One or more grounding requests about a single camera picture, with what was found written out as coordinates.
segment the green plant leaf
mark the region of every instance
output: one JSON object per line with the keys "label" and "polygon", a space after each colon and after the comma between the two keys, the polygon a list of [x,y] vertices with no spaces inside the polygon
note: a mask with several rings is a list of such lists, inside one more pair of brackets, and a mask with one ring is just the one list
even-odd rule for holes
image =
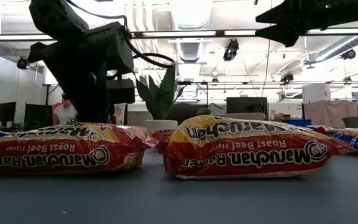
{"label": "green plant leaf", "polygon": [[163,94],[155,96],[155,101],[160,109],[157,119],[167,119],[169,112],[171,112],[172,100],[170,98],[170,92],[171,90],[168,90]]}
{"label": "green plant leaf", "polygon": [[175,84],[174,84],[174,86],[173,86],[173,89],[175,90],[175,92],[177,92],[177,90],[178,90],[178,84],[179,84],[179,79],[177,79],[177,80],[175,81]]}
{"label": "green plant leaf", "polygon": [[151,76],[149,76],[149,83],[150,83],[150,92],[152,93],[152,96],[155,98],[158,92],[158,86],[155,84],[154,79]]}
{"label": "green plant leaf", "polygon": [[168,68],[167,72],[165,72],[164,78],[161,81],[160,88],[158,89],[157,96],[161,94],[165,94],[168,90],[170,90],[170,100],[173,102],[174,97],[174,89],[175,89],[175,75],[176,75],[176,67]]}
{"label": "green plant leaf", "polygon": [[197,111],[197,115],[210,115],[212,113],[212,110],[209,108],[200,108]]}
{"label": "green plant leaf", "polygon": [[183,94],[183,90],[185,89],[185,87],[186,87],[186,86],[184,86],[184,87],[182,87],[182,88],[179,89],[179,92],[178,92],[178,94],[177,94],[177,97],[176,97],[175,100],[172,102],[172,104],[174,104],[174,103],[177,101],[177,99],[179,98],[179,96],[181,96],[181,95]]}
{"label": "green plant leaf", "polygon": [[146,102],[146,106],[147,104],[149,104],[149,107],[147,109],[153,115],[153,117],[158,114],[160,112],[160,109],[158,108],[156,100],[152,96],[149,88],[147,88],[147,85],[144,85],[144,83],[142,83],[141,81],[136,80],[136,89],[142,100]]}
{"label": "green plant leaf", "polygon": [[144,85],[149,86],[149,85],[147,84],[146,78],[143,77],[142,75],[139,75],[139,80],[140,80]]}

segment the person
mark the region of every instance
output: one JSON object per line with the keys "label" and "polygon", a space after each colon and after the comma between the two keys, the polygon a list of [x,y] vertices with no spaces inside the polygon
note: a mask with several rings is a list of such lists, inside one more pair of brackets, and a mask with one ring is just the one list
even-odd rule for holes
{"label": "person", "polygon": [[75,121],[77,111],[64,93],[62,94],[62,103],[53,112],[53,125]]}

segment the table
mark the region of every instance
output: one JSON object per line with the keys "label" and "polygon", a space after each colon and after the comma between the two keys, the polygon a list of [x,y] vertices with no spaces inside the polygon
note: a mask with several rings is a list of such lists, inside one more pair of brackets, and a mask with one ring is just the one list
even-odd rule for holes
{"label": "table", "polygon": [[358,223],[358,157],[304,179],[180,180],[161,155],[120,174],[0,177],[3,223]]}

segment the maruchan logo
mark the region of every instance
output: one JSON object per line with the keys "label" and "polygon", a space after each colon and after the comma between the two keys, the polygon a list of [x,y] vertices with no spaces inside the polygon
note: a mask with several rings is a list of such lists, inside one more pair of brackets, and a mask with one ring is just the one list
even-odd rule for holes
{"label": "maruchan logo", "polygon": [[72,138],[106,140],[106,138],[102,134],[100,134],[97,131],[90,129],[90,128],[58,127],[58,126],[40,128],[40,129],[33,130],[33,131],[12,133],[8,136],[22,139],[24,137],[29,137],[29,136],[54,136],[54,135],[68,136],[68,137],[72,137]]}
{"label": "maruchan logo", "polygon": [[194,140],[203,142],[207,137],[218,139],[221,134],[241,134],[250,133],[252,131],[264,131],[267,133],[285,132],[289,129],[301,131],[298,128],[284,128],[278,125],[271,125],[266,123],[254,121],[232,121],[232,122],[215,122],[207,125],[205,128],[187,127],[184,126],[186,135]]}
{"label": "maruchan logo", "polygon": [[255,166],[260,169],[267,165],[302,165],[325,160],[327,158],[327,152],[328,150],[324,145],[316,141],[310,141],[301,149],[228,152],[226,154],[217,154],[205,160],[187,159],[182,166],[193,168],[208,165],[217,165],[219,167],[231,165],[233,167]]}
{"label": "maruchan logo", "polygon": [[24,155],[26,167],[97,167],[107,165],[110,153],[106,146],[99,146],[89,154],[38,154]]}

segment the white container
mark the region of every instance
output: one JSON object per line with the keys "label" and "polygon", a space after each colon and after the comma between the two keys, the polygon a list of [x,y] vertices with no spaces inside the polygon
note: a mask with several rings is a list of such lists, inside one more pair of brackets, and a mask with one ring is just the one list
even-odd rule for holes
{"label": "white container", "polygon": [[173,133],[178,128],[178,121],[171,120],[147,120],[144,126],[162,134]]}

